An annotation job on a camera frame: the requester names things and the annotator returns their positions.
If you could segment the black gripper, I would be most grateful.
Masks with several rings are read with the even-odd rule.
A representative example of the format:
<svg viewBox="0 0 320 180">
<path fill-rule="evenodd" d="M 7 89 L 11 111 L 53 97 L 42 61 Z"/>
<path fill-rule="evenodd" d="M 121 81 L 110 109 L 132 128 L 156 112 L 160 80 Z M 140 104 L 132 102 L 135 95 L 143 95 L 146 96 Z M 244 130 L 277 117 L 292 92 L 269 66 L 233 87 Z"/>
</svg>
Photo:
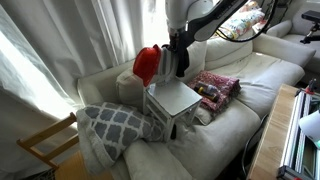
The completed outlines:
<svg viewBox="0 0 320 180">
<path fill-rule="evenodd" d="M 168 29 L 169 39 L 170 39 L 170 48 L 173 51 L 185 50 L 194 42 L 194 37 L 184 28 L 180 29 Z"/>
</svg>

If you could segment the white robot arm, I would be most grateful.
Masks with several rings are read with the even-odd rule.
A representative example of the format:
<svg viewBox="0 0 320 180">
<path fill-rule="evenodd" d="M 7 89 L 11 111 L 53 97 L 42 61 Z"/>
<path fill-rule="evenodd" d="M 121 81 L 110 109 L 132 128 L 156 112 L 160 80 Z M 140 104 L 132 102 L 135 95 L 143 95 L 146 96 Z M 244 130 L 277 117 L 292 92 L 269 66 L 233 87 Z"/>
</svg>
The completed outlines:
<svg viewBox="0 0 320 180">
<path fill-rule="evenodd" d="M 170 46 L 174 51 L 183 51 L 194 41 L 206 41 L 245 3 L 246 0 L 165 0 Z"/>
</svg>

